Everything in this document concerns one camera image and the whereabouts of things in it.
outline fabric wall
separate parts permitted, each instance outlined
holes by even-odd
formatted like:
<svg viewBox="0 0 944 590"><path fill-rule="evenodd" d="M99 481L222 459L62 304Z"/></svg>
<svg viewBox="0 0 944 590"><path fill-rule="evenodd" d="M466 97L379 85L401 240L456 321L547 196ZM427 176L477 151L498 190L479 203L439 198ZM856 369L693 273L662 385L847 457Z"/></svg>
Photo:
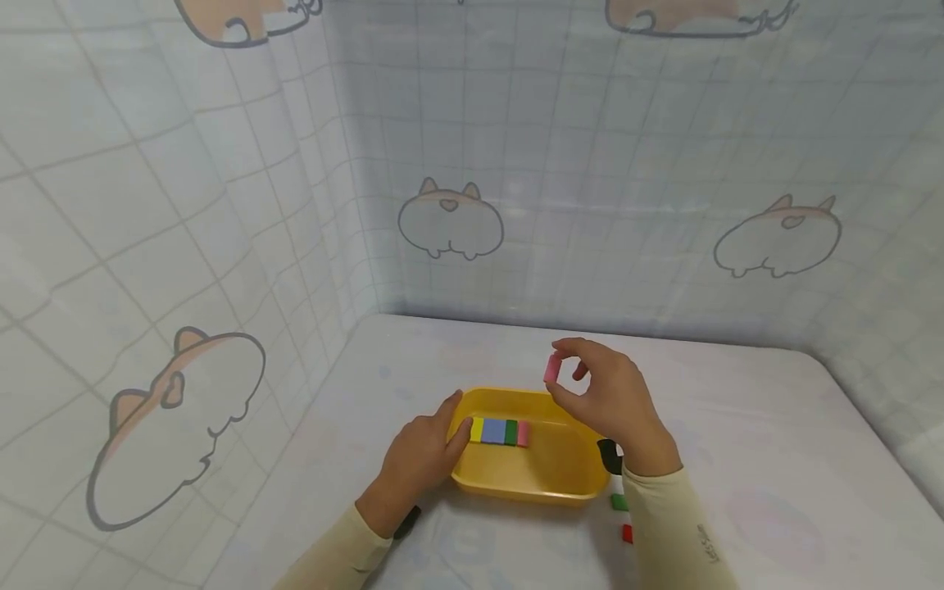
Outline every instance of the fabric wall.
<svg viewBox="0 0 944 590"><path fill-rule="evenodd" d="M325 22L381 309L810 352L944 510L940 2Z"/></svg>
<svg viewBox="0 0 944 590"><path fill-rule="evenodd" d="M4 590L202 584L376 308L317 6L245 6L0 7Z"/></svg>
<svg viewBox="0 0 944 590"><path fill-rule="evenodd" d="M199 586L374 311L810 352L944 508L939 2L296 1L0 8L0 588Z"/></svg>

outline sleeve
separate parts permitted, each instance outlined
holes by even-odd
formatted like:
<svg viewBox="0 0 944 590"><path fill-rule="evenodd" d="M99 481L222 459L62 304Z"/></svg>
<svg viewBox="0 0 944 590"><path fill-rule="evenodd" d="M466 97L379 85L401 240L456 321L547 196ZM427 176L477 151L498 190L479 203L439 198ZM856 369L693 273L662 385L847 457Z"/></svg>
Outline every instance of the sleeve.
<svg viewBox="0 0 944 590"><path fill-rule="evenodd" d="M351 506L273 590L360 590L390 548Z"/></svg>
<svg viewBox="0 0 944 590"><path fill-rule="evenodd" d="M643 478L623 466L623 489L643 590L737 588L684 469Z"/></svg>

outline plastic tray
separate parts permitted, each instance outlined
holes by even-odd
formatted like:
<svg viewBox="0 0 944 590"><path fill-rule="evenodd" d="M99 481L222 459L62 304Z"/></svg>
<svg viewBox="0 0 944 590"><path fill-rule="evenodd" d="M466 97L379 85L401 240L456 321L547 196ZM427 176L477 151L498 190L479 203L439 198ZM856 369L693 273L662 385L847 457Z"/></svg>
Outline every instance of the plastic tray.
<svg viewBox="0 0 944 590"><path fill-rule="evenodd" d="M607 485L600 436L557 406L547 392L477 388L463 395L449 436L467 416L531 423L527 447L470 443L452 479L472 494L582 506Z"/></svg>

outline green block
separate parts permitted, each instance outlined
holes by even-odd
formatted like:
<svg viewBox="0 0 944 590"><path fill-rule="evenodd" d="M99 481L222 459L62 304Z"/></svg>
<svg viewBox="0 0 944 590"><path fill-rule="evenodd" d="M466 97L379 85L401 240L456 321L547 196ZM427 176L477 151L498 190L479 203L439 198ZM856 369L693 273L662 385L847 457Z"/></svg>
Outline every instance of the green block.
<svg viewBox="0 0 944 590"><path fill-rule="evenodd" d="M508 447L517 447L518 445L517 420L505 420L505 445Z"/></svg>
<svg viewBox="0 0 944 590"><path fill-rule="evenodd" d="M613 494L610 496L610 503L613 505L614 510L619 510L620 512L627 513L630 511L630 507L626 504L626 497L622 494Z"/></svg>

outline finger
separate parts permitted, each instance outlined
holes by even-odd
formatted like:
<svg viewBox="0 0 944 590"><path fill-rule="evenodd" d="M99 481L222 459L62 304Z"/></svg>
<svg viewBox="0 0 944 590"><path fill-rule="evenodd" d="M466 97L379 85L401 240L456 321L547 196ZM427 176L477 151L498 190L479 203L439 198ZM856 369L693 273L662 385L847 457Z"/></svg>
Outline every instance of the finger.
<svg viewBox="0 0 944 590"><path fill-rule="evenodd" d="M449 442L446 443L446 462L449 465L449 470L459 462L459 458L462 457L470 438L472 438L472 418L466 418L459 425L452 438L449 439Z"/></svg>
<svg viewBox="0 0 944 590"><path fill-rule="evenodd" d="M562 359L580 357L590 371L596 370L613 351L610 348L585 338L563 338L550 343L554 347L556 356Z"/></svg>
<svg viewBox="0 0 944 590"><path fill-rule="evenodd" d="M432 419L436 421L440 428L448 430L449 424L452 423L452 415L456 413L456 408L459 407L459 402L462 400L463 390L457 389L454 394L444 399L443 403L439 405L439 410L436 410Z"/></svg>
<svg viewBox="0 0 944 590"><path fill-rule="evenodd" d="M581 422L583 421L582 416L586 408L586 399L584 397L578 396L558 383L548 381L544 386L548 388L550 396L554 398L554 403Z"/></svg>
<svg viewBox="0 0 944 590"><path fill-rule="evenodd" d="M590 372L590 369L587 368L586 362L581 361L577 365L577 368L574 369L574 380L579 381L587 376L587 373Z"/></svg>

